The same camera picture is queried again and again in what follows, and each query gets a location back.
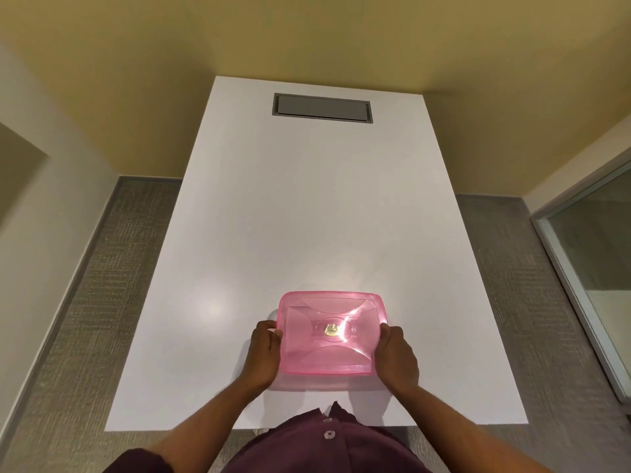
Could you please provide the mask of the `maroon button shirt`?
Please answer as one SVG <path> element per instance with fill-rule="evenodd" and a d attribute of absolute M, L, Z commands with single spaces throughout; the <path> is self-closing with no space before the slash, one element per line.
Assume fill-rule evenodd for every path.
<path fill-rule="evenodd" d="M 122 453 L 103 473 L 174 473 L 148 448 Z M 329 415 L 299 414 L 250 441 L 222 473 L 432 473 L 396 437 L 360 424 L 334 402 Z"/>

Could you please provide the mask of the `person's left hand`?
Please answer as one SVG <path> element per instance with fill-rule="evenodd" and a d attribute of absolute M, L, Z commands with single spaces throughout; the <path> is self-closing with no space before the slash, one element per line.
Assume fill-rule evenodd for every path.
<path fill-rule="evenodd" d="M 276 321 L 263 320 L 252 331 L 240 374 L 240 379 L 258 392 L 264 391 L 272 384 L 280 366 L 281 341 L 270 341 L 266 334 L 268 328 L 279 329 Z"/>

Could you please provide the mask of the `glass door with metal frame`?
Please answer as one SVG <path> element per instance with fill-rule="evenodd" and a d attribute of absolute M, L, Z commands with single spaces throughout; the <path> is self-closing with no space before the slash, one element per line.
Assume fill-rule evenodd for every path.
<path fill-rule="evenodd" d="M 631 415 L 631 147 L 531 220 L 616 397 Z"/>

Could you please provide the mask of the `person's right forearm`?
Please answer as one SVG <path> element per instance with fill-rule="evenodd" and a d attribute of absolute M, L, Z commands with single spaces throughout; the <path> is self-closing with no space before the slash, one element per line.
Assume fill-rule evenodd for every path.
<path fill-rule="evenodd" d="M 553 473 L 419 386 L 390 387 L 451 473 Z"/>

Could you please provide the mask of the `person's left forearm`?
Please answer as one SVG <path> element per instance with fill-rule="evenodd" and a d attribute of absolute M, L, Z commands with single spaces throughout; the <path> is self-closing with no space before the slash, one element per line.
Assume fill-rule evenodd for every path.
<path fill-rule="evenodd" d="M 238 379 L 148 448 L 174 473 L 208 473 L 236 420 L 264 388 Z"/>

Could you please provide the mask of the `pink translucent plastic container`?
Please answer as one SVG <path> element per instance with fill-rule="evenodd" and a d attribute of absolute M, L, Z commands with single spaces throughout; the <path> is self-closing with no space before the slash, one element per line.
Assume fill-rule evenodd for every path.
<path fill-rule="evenodd" d="M 293 291 L 279 302 L 280 372 L 304 376 L 375 374 L 374 352 L 387 324 L 378 294 Z"/>

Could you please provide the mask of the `person's right hand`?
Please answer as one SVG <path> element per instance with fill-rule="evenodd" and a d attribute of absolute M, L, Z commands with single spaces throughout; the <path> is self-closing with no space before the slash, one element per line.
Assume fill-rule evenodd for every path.
<path fill-rule="evenodd" d="M 390 327 L 388 343 L 379 343 L 374 352 L 374 365 L 378 378 L 395 397 L 408 393 L 418 386 L 420 371 L 411 346 L 406 342 L 403 329 Z"/>

